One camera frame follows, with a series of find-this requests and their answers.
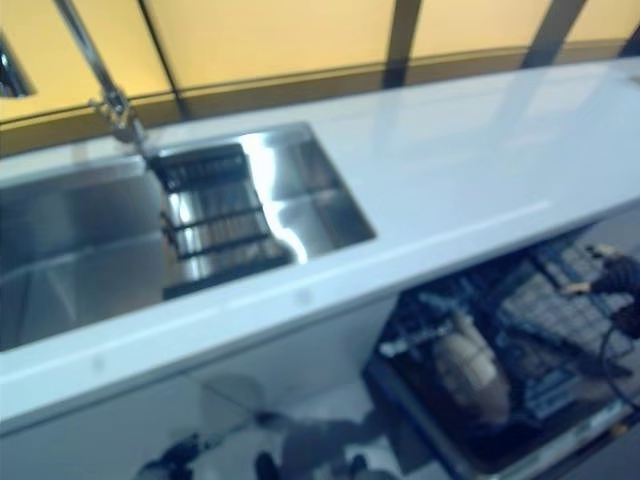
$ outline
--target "dishwasher basket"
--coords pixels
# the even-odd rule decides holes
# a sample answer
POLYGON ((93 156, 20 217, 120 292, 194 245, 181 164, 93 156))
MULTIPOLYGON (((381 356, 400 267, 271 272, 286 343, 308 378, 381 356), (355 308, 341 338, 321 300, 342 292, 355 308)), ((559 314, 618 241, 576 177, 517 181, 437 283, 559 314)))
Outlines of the dishwasher basket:
POLYGON ((633 377, 633 364, 624 360, 634 345, 623 335, 611 339, 608 372, 599 358, 603 335, 611 326, 609 316, 630 298, 560 293, 564 285, 592 280, 600 272, 598 261, 579 245, 582 233, 405 291, 383 331, 372 363, 384 363, 382 369, 394 378, 384 374, 389 381, 378 378, 378 383, 385 390, 402 384, 391 395, 405 406, 406 395, 398 391, 411 392, 417 401, 405 408, 410 416, 425 411, 433 420, 426 422, 428 427, 422 424, 425 436, 440 443, 440 450, 457 450, 471 459, 475 472, 501 478, 498 472, 530 458, 609 405, 607 373, 620 381, 633 377), (472 325, 466 337, 471 340, 462 344, 462 354, 446 350, 446 355, 453 352, 460 358, 455 368, 443 368, 441 344, 459 332, 456 318, 472 325), (483 371, 478 365, 489 365, 487 359, 493 366, 483 371), (482 383, 491 368, 502 380, 494 382, 489 393, 474 390, 474 383, 482 383), (469 408, 474 400, 493 402, 493 418, 500 420, 479 421, 477 408, 469 408), (496 416, 495 409, 501 415, 496 416))

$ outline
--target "person's hand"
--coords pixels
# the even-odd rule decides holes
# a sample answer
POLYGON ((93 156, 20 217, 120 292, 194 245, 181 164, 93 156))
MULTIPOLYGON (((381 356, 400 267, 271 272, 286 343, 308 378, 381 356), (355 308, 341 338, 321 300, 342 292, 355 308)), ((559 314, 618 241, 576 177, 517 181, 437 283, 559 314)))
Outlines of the person's hand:
POLYGON ((563 295, 581 295, 589 293, 591 291, 591 284, 589 282, 570 283, 562 287, 563 295))

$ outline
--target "floor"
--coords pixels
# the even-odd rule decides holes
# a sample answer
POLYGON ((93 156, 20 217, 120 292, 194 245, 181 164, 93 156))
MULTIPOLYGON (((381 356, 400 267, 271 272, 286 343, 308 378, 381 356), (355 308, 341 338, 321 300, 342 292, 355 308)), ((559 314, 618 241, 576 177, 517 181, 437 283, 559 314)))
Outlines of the floor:
POLYGON ((358 454, 370 469, 397 479, 448 480, 404 419, 380 401, 374 407, 373 398, 379 400, 357 380, 286 405, 278 412, 281 418, 266 428, 248 426, 200 457, 194 480, 255 480, 260 452, 273 456, 283 480, 327 478, 321 473, 330 467, 340 470, 358 454))

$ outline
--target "stainless steel sink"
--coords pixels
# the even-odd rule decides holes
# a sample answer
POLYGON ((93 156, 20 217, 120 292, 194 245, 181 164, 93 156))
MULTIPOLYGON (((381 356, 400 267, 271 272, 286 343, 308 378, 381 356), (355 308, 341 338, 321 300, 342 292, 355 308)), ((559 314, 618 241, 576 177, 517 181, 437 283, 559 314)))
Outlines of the stainless steel sink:
POLYGON ((374 237, 303 125, 0 189, 0 349, 374 237))

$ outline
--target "dishwasher rack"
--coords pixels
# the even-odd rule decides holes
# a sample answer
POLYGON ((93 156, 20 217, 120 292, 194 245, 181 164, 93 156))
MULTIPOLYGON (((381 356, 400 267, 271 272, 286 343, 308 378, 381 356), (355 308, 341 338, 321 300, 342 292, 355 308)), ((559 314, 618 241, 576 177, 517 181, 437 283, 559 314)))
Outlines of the dishwasher rack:
POLYGON ((570 432, 584 425, 592 434, 589 419, 613 405, 607 375, 637 383, 639 352, 631 339, 611 338, 606 370, 599 356, 610 315, 631 297, 561 293, 569 283, 600 274, 599 261, 581 244, 584 233, 553 238, 400 296, 365 372, 408 412, 448 457, 446 463, 454 469, 471 465, 461 478, 481 478, 477 472, 520 478, 511 474, 522 465, 535 469, 536 458, 577 448, 577 433, 570 432), (484 370, 478 367, 481 357, 484 370), (486 359, 492 360, 493 383, 474 390, 491 370, 486 359), (483 410, 487 404, 493 417, 483 410))

